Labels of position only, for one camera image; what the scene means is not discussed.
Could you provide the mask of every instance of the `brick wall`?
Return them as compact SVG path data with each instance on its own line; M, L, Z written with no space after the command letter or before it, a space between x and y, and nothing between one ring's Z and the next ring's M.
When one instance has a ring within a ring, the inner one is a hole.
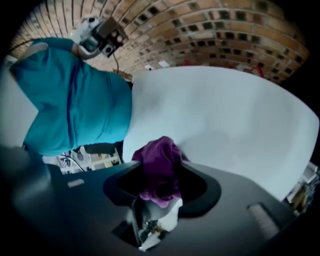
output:
M68 38L89 14L113 16L129 37L115 53L119 69L128 74L145 65L160 69L188 60L192 65L230 68L260 66L277 84L291 76L308 58L304 36L285 19L283 10L265 0L47 0L23 22L12 45L31 38ZM18 57L28 46L12 55ZM88 62L116 69L102 55Z

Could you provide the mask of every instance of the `cable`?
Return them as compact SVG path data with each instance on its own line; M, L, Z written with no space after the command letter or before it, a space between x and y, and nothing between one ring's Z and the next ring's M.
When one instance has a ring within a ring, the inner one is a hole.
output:
M7 55L10 54L12 51L14 51L15 49L17 49L18 47L20 46L23 46L24 44L27 44L29 42L32 42L34 40L38 40L38 39L41 39L41 38L33 38L33 39L30 39L30 40L27 40L27 41L24 41L22 43L19 43L18 45L12 47L8 52L7 52Z
M113 54L113 57L114 57L114 60L115 60L115 62L116 62L116 74L118 75L118 72L119 72L119 64L118 64L118 61L117 61L117 59L116 59L115 54Z
M60 156L63 156L63 157L65 157L65 158L71 159L71 160L81 169L82 172L85 172L85 170L84 170L84 169L77 163L77 161L74 160L71 156L68 156L68 155L65 155L65 154L61 154Z

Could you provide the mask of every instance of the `white tabletop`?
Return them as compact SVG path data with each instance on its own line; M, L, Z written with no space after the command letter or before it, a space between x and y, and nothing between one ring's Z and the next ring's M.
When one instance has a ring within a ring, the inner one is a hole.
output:
M133 84L125 162L149 141L169 136L191 162L245 176L283 200L311 158L318 117L265 79L185 66L136 75Z

